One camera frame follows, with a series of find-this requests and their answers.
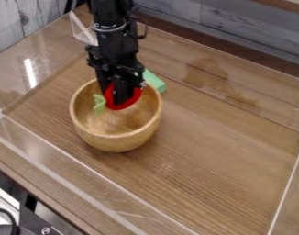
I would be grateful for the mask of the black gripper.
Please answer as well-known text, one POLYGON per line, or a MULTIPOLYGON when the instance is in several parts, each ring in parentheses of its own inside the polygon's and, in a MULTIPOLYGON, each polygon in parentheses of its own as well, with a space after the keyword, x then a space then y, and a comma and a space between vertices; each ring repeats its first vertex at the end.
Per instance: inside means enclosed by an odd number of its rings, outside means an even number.
POLYGON ((145 36, 139 35, 137 26, 94 26, 94 32, 98 45, 89 45, 86 51, 89 65, 97 70, 102 93, 110 96, 113 90, 114 104, 131 106, 142 97, 142 89, 135 89, 133 82, 145 71, 138 59, 139 40, 145 36))

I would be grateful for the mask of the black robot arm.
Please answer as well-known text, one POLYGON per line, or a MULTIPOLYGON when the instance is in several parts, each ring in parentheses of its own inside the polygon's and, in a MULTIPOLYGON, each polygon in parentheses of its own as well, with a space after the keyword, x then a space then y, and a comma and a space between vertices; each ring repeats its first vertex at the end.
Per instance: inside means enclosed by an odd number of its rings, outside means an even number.
POLYGON ((89 45, 89 65, 97 70, 98 83, 113 110, 126 109, 142 97, 145 66, 138 59, 138 20, 131 15, 134 0, 90 0, 98 45, 89 45))

